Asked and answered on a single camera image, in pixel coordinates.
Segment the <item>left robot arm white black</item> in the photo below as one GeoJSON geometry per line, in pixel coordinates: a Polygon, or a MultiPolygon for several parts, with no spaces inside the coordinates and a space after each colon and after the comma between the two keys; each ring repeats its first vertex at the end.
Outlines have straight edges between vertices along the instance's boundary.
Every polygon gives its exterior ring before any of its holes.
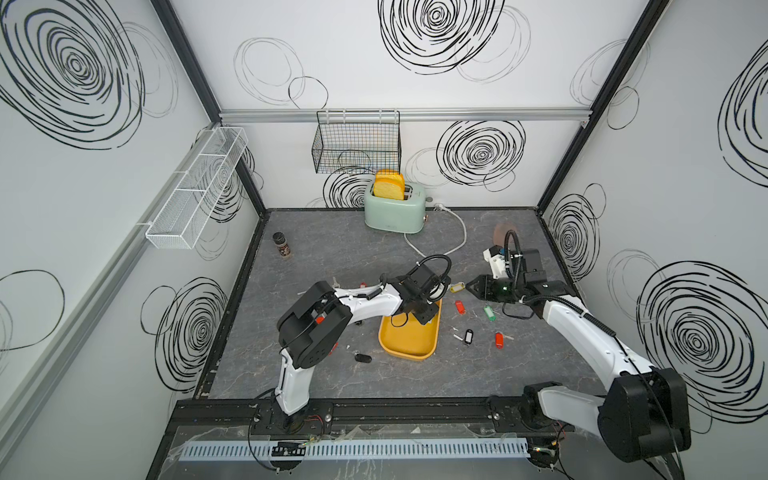
{"type": "Polygon", "coordinates": [[[310,402],[315,367],[329,356],[346,328],[372,318],[413,316],[428,324],[450,286],[452,261],[429,255],[407,273],[383,275],[378,284],[335,288],[318,281],[279,318],[280,374],[272,401],[287,422],[310,402]]]}

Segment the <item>green key tag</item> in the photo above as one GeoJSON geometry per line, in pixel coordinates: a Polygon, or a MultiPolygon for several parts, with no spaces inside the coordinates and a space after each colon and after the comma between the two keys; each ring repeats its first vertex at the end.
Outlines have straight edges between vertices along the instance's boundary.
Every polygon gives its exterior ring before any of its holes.
{"type": "Polygon", "coordinates": [[[497,316],[490,306],[485,306],[483,311],[490,322],[494,322],[496,320],[497,316]]]}

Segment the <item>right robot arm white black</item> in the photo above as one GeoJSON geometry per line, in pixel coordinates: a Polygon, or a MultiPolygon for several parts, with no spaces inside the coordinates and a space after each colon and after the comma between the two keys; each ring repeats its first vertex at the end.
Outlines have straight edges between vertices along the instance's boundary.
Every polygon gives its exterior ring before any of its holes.
{"type": "Polygon", "coordinates": [[[606,389],[584,394],[557,382],[529,385],[522,416],[529,424],[560,421],[599,437],[625,463],[679,454],[692,443],[687,387],[625,345],[562,281],[548,279],[537,250],[493,246],[483,253],[490,273],[467,283],[476,298],[520,304],[557,330],[606,389]]]}

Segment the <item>yellow plastic storage box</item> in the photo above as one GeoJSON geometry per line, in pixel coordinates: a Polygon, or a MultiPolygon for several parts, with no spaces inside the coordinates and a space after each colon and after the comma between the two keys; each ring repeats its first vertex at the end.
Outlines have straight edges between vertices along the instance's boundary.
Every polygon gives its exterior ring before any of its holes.
{"type": "Polygon", "coordinates": [[[389,355],[423,361],[432,356],[437,348],[442,301],[432,319],[422,325],[413,314],[384,316],[381,320],[378,341],[389,355]]]}

